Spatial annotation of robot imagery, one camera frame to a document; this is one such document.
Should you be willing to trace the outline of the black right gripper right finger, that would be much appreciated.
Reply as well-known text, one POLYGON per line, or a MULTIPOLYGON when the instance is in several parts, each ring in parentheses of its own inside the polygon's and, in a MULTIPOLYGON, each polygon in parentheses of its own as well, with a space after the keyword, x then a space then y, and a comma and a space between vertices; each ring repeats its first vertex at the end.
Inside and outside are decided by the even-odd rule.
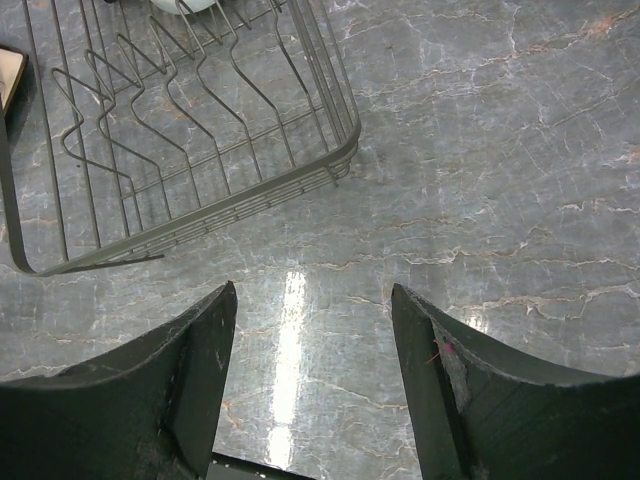
POLYGON ((425 479, 635 479, 639 379, 561 366, 403 285, 396 349, 425 479))

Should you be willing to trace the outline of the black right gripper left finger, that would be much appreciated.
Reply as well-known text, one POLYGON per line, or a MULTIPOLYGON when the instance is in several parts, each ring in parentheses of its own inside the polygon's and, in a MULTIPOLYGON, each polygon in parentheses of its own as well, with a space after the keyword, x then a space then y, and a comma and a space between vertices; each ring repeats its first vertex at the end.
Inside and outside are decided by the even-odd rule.
POLYGON ((227 282, 107 353, 2 383, 2 478, 205 478, 235 324, 227 282))

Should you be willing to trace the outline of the white ceramic bowl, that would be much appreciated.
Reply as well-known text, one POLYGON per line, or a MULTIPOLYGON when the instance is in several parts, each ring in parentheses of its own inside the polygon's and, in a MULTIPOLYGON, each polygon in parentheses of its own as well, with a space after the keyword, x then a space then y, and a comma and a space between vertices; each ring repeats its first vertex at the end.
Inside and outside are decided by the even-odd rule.
POLYGON ((151 3, 161 11, 179 15, 181 13, 199 13, 217 3, 216 0, 151 0, 151 3))

